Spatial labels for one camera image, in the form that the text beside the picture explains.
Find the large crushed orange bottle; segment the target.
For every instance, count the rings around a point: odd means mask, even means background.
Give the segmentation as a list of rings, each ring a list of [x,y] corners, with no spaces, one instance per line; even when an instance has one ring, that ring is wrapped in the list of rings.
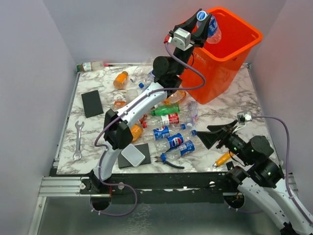
[[[163,101],[165,105],[170,105],[174,103],[180,103],[184,101],[186,97],[186,91],[185,90],[178,90],[175,93],[173,93],[171,96],[169,96],[167,99]]]

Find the brown coffee bottle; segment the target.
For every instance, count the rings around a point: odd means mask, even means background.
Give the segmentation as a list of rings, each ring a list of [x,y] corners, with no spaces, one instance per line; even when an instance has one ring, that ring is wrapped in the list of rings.
[[[105,64],[103,61],[85,62],[79,65],[76,65],[76,69],[78,72],[96,71],[104,67],[105,67]]]

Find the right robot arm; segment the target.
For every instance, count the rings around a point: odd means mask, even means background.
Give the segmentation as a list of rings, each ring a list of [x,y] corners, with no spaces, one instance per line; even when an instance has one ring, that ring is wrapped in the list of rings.
[[[207,149],[225,146],[245,165],[235,166],[225,174],[225,187],[242,192],[272,219],[283,235],[311,235],[313,215],[301,203],[289,186],[286,170],[270,159],[274,153],[264,136],[254,136],[243,141],[236,132],[255,117],[240,117],[226,125],[209,125],[207,131],[197,136]]]

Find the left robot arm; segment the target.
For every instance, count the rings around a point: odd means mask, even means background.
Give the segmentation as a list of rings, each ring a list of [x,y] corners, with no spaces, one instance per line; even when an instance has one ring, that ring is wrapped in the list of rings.
[[[187,91],[199,89],[206,84],[204,75],[187,63],[194,49],[203,47],[206,43],[211,21],[212,14],[199,9],[188,20],[175,25],[164,39],[168,56],[158,56],[153,62],[154,81],[130,104],[118,111],[110,109],[105,113],[104,129],[96,138],[98,141],[100,137],[104,137],[105,142],[101,144],[104,151],[97,166],[89,173],[89,183],[95,192],[103,193],[113,186],[107,179],[112,175],[119,153],[132,142],[131,128],[154,105],[181,90],[180,75],[185,69],[193,71],[202,79],[201,84],[187,87]]]

